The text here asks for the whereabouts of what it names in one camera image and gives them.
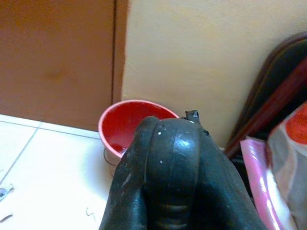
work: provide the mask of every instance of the white tile floor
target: white tile floor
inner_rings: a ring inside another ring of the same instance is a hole
[[[1,230],[96,230],[111,180],[98,133],[0,115]]]

